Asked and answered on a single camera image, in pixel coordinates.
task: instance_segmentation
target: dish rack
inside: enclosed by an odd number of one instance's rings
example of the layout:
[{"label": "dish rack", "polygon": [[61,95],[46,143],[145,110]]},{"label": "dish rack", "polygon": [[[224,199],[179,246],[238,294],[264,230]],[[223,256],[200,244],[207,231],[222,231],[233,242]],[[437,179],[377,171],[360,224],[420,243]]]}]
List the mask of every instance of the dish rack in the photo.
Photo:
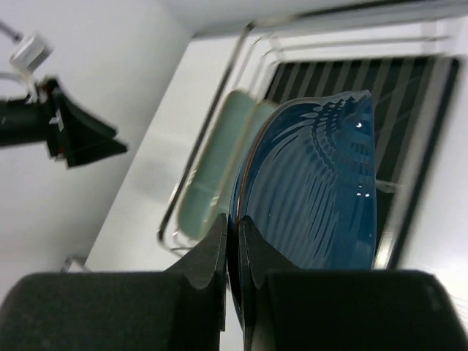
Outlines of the dish rack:
[{"label": "dish rack", "polygon": [[[216,122],[213,127],[213,121],[220,116],[221,105],[232,91],[245,91],[257,103],[280,104],[293,97],[306,96],[311,90],[316,97],[342,92],[346,86],[347,90],[362,90],[367,77],[363,72],[379,62],[369,89],[374,98],[374,108],[384,102],[387,104],[387,113],[380,125],[381,135],[376,142],[377,162],[382,161],[382,151],[385,153],[390,141],[389,130],[402,120],[408,120],[411,125],[409,132],[405,130],[402,139],[404,153],[396,157],[392,177],[379,179],[377,172],[377,188],[383,194],[390,194],[390,201],[385,218],[381,220],[380,245],[374,266],[394,267],[444,119],[445,111],[441,111],[440,106],[450,98],[456,80],[459,61],[450,53],[457,40],[458,16],[467,13],[466,4],[465,1],[452,1],[450,6],[446,1],[444,4],[438,1],[403,1],[403,4],[389,5],[387,1],[380,1],[251,22],[235,44],[182,177],[172,193],[157,233],[161,245],[174,254],[183,255],[197,242],[180,230],[174,233],[166,233],[165,230],[196,175],[203,152],[206,152],[205,137],[210,135],[207,138],[209,142],[216,132]],[[346,21],[350,15],[361,20],[354,20],[351,24]],[[394,89],[382,94],[389,84],[391,63],[396,59],[401,60],[401,66],[396,82],[393,82]],[[418,76],[415,103],[402,117],[399,108],[406,90],[402,86],[412,82],[412,69],[417,60],[425,60],[425,64]],[[304,64],[309,66],[301,71]],[[354,67],[356,73],[354,79],[347,80],[350,67]],[[332,72],[335,72],[334,78],[330,76]],[[446,83],[450,77],[452,86]],[[220,191],[217,189],[211,199],[212,208],[216,207]]]}]

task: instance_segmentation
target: plate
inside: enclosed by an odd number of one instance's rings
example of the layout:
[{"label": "plate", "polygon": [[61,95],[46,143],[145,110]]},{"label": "plate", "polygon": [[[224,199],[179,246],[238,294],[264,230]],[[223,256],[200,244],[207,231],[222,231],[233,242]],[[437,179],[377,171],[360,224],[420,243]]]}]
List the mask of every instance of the plate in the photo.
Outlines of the plate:
[{"label": "plate", "polygon": [[280,106],[238,171],[230,204],[234,232],[246,215],[299,268],[371,268],[376,242],[371,94],[346,92]]}]

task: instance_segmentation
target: wire rack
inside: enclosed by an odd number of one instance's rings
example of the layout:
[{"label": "wire rack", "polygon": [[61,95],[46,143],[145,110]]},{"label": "wire rack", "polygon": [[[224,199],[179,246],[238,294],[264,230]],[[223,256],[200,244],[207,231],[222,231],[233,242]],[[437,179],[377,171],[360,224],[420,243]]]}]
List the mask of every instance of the wire rack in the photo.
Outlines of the wire rack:
[{"label": "wire rack", "polygon": [[[444,82],[449,75],[450,60],[445,58],[450,57],[451,49],[458,37],[458,17],[468,12],[466,1],[449,1],[450,3],[445,2],[443,5],[438,1],[416,1],[410,4],[407,4],[408,1],[404,2],[405,4],[392,4],[387,7],[379,4],[375,7],[369,5],[367,8],[348,8],[332,14],[309,13],[280,19],[259,19],[243,30],[159,227],[158,242],[165,249],[181,256],[196,243],[186,238],[179,230],[167,233],[166,228],[177,208],[184,187],[191,174],[196,171],[195,162],[203,150],[203,141],[219,112],[220,103],[230,91],[235,89],[248,91],[257,101],[273,99],[280,84],[282,69],[286,67],[284,64],[289,62],[292,63],[292,72],[281,96],[276,98],[277,102],[281,103],[291,98],[291,90],[295,80],[298,79],[299,65],[302,61],[365,59],[369,62],[375,58],[385,61],[386,57],[393,57],[396,55],[395,52],[398,52],[397,55],[407,58],[430,56],[432,69],[426,73],[425,84],[421,83],[421,86],[425,87],[424,90],[419,89],[417,94],[421,100],[419,109],[411,110],[405,116],[411,118],[415,113],[425,116],[423,120],[419,118],[416,121],[414,130],[418,131],[418,135],[409,140],[408,151],[400,161],[396,176],[391,180],[377,180],[377,187],[380,190],[395,195],[377,251],[375,268],[392,266],[401,251],[401,242],[404,239],[401,233],[403,224],[411,220],[407,218],[406,213],[416,183],[421,179],[420,155],[426,152],[437,107],[442,98],[441,82]],[[344,21],[350,15],[355,20],[351,21],[352,23]],[[343,39],[344,32],[347,32],[346,37],[352,39]],[[310,86],[314,76],[314,65],[311,64],[310,67],[305,75],[301,75],[302,83],[298,88],[296,84],[295,97],[303,97],[307,87]],[[365,64],[362,64],[358,71],[364,70],[364,67]],[[325,84],[330,80],[329,73],[330,67],[325,65],[320,77],[314,76],[318,82],[314,92],[316,97],[323,93]],[[338,79],[332,88],[334,94],[343,89],[341,76],[344,76],[344,73],[338,74]],[[400,83],[407,81],[408,77],[403,74],[400,76]],[[362,82],[359,77],[358,73],[350,90],[361,88]],[[401,103],[402,94],[397,88],[388,96],[380,96],[378,87],[382,84],[379,82],[385,77],[386,74],[383,73],[377,75],[374,82],[372,95],[377,97],[375,102],[378,104],[388,99],[393,106]],[[393,120],[398,118],[397,113],[393,113],[392,118]]]}]

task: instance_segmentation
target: light green tray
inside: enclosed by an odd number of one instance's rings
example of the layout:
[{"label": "light green tray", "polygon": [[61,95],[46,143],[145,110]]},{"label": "light green tray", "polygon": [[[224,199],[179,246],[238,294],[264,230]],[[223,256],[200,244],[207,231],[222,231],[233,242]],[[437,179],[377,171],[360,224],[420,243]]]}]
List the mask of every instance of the light green tray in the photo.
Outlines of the light green tray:
[{"label": "light green tray", "polygon": [[189,238],[200,240],[216,214],[228,212],[244,154],[275,109],[271,102],[255,105],[242,91],[226,98],[178,211],[178,229]]}]

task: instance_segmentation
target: blue plate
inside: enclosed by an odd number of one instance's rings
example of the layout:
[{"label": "blue plate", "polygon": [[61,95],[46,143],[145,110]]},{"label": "blue plate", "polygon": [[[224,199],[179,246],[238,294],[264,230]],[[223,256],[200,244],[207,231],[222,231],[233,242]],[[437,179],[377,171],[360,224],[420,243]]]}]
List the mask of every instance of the blue plate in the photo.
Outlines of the blue plate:
[{"label": "blue plate", "polygon": [[304,269],[371,268],[376,242],[371,94],[294,99],[265,122],[238,172],[230,225],[250,216]]}]

